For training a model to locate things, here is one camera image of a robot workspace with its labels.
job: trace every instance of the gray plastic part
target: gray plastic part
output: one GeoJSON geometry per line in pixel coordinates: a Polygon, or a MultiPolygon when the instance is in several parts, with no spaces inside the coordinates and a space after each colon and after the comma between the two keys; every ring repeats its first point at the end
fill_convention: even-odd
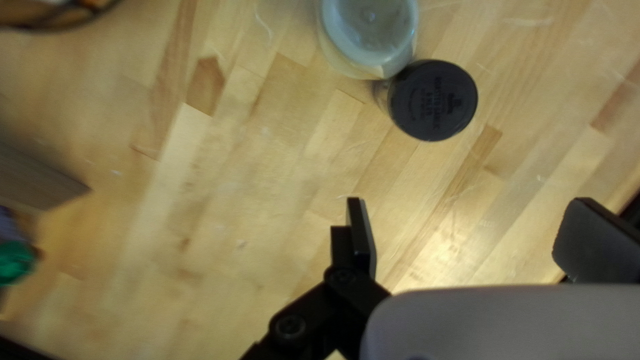
{"type": "Polygon", "coordinates": [[[382,302],[361,360],[638,360],[640,285],[495,286],[382,302]]]}

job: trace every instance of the blurry object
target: blurry object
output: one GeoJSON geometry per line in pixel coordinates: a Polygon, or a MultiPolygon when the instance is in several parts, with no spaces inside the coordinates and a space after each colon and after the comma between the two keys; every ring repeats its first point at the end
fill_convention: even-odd
{"type": "Polygon", "coordinates": [[[640,282],[640,231],[590,198],[569,203],[552,255],[569,282],[640,282]]]}
{"type": "Polygon", "coordinates": [[[84,24],[118,0],[0,0],[0,26],[63,30],[84,24]]]}
{"type": "Polygon", "coordinates": [[[478,103],[471,75],[441,60],[416,61],[393,79],[375,83],[374,94],[400,129],[431,142],[464,130],[478,103]]]}
{"type": "Polygon", "coordinates": [[[415,0],[320,0],[320,46],[329,63],[355,79],[388,79],[413,58],[415,0]]]}
{"type": "Polygon", "coordinates": [[[15,149],[0,143],[0,204],[37,214],[89,189],[15,149]]]}
{"type": "Polygon", "coordinates": [[[38,251],[23,236],[12,212],[0,206],[0,286],[14,284],[30,274],[38,251]]]}

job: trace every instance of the black bracket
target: black bracket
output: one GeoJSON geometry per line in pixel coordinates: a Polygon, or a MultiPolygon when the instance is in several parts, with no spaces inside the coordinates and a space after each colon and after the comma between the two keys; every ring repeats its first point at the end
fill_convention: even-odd
{"type": "Polygon", "coordinates": [[[241,360],[322,360],[334,350],[360,357],[369,316],[390,293],[376,283],[376,246],[364,201],[347,200],[347,224],[331,227],[324,281],[286,306],[241,360]]]}

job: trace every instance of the wood grain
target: wood grain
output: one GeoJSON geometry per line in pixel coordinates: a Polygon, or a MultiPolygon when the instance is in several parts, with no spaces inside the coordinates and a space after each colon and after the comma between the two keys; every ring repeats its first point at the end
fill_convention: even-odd
{"type": "Polygon", "coordinates": [[[2,138],[93,189],[34,225],[47,255],[2,333],[65,359],[237,359],[321,280],[348,196],[394,292],[556,282],[568,201],[640,188],[640,3],[419,5],[416,56],[480,93],[437,143],[331,69],[311,0],[128,0],[0,33],[2,138]]]}

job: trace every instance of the black lid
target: black lid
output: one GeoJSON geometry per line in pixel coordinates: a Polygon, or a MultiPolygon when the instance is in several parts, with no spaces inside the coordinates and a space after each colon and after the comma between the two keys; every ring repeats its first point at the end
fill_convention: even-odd
{"type": "Polygon", "coordinates": [[[461,67],[422,60],[397,75],[389,90],[389,113],[405,133],[424,141],[462,131],[476,112],[474,80],[461,67]]]}

